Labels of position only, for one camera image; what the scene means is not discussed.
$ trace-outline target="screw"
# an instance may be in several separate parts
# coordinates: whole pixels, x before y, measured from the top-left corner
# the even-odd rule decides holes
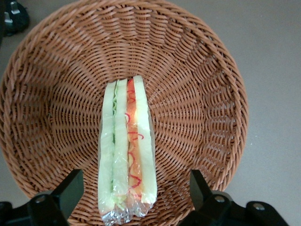
[[[13,23],[13,20],[10,19],[9,13],[8,13],[8,12],[4,12],[4,21],[5,21],[7,24],[8,24],[8,23],[10,23],[10,24]]]
[[[254,207],[255,209],[257,209],[257,210],[260,210],[260,211],[265,210],[264,206],[261,205],[260,203],[254,203],[254,204],[253,204],[253,207]]]
[[[54,220],[54,221],[52,221],[52,225],[51,226],[57,226],[58,225],[57,223],[58,223],[57,220]]]
[[[44,195],[39,196],[38,198],[36,198],[36,203],[43,202],[43,201],[45,201],[45,199],[46,199],[46,196],[44,196]]]
[[[12,1],[10,3],[11,6],[11,13],[12,14],[18,14],[20,13],[20,10],[18,9],[18,3],[16,1]]]
[[[214,197],[215,198],[215,200],[217,200],[218,202],[224,202],[225,201],[225,199],[222,197],[222,196],[216,196],[216,197]]]
[[[200,223],[199,223],[198,220],[195,220],[195,221],[192,223],[192,226],[199,226],[199,225],[200,225]]]

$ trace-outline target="wicker basket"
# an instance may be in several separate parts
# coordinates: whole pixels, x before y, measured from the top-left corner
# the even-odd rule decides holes
[[[158,201],[127,225],[176,225],[192,209],[191,169],[224,190],[248,121],[237,66],[199,18],[163,0],[84,0],[37,25],[1,86],[0,137],[20,188],[33,197],[76,168],[85,193],[72,225],[103,225],[97,139],[106,83],[144,78],[156,135]]]

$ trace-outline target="gray surface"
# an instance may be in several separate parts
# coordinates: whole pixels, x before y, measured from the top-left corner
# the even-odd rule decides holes
[[[36,25],[71,0],[20,0]],[[240,205],[273,205],[301,225],[301,1],[172,0],[202,18],[224,42],[245,80],[250,122],[245,153],[226,192]],[[25,33],[4,38],[0,74]],[[0,200],[27,201],[0,156]]]

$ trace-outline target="wrapped sandwich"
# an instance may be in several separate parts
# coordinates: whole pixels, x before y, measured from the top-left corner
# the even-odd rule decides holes
[[[108,83],[98,142],[98,208],[104,223],[143,217],[157,199],[155,147],[143,79]]]

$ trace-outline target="black clamp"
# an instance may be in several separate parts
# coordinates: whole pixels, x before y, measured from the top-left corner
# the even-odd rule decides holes
[[[22,32],[29,25],[29,15],[24,6],[16,0],[5,0],[4,36]]]
[[[83,171],[75,169],[51,194],[40,194],[15,209],[9,202],[0,202],[0,226],[68,226],[67,219],[83,193]]]
[[[226,193],[212,193],[199,170],[191,171],[190,196],[195,210],[179,226],[288,226],[267,203],[249,202],[244,208]]]

